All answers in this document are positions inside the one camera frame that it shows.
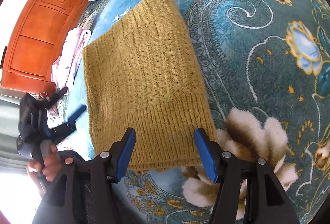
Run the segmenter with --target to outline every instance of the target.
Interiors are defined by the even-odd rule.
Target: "wooden headboard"
[[[87,0],[28,0],[3,56],[1,85],[51,95],[52,64],[69,30],[77,26]]]

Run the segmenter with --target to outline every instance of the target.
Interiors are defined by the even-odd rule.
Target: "metal screw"
[[[108,158],[110,156],[110,153],[108,151],[104,151],[100,154],[101,158]]]
[[[70,165],[70,164],[72,164],[72,163],[73,163],[73,158],[71,158],[71,157],[66,158],[65,161],[64,161],[64,163],[65,163],[66,165]]]
[[[263,158],[258,159],[258,164],[264,165],[265,163],[266,163],[265,159],[263,159]]]
[[[225,158],[230,158],[230,157],[231,157],[231,153],[228,152],[228,151],[224,151],[224,152],[222,153],[222,156],[225,157]]]

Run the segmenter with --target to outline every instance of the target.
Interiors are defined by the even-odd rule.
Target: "window curtain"
[[[0,94],[0,172],[26,175],[28,159],[17,152],[20,98]]]

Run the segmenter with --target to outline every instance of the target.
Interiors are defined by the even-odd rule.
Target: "teal floral blanket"
[[[90,3],[91,41],[141,0]],[[308,223],[330,191],[330,8],[325,0],[175,0],[200,63],[218,142],[241,159],[265,158]],[[65,115],[86,103],[83,63]],[[95,156],[88,113],[63,143]],[[128,171],[114,186],[141,223],[207,223],[218,186],[200,166]],[[242,221],[246,182],[237,220]]]

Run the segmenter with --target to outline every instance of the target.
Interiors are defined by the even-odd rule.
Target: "blue flower print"
[[[322,69],[322,55],[310,30],[303,22],[289,23],[285,37],[291,54],[297,58],[297,66],[306,74],[318,75]]]

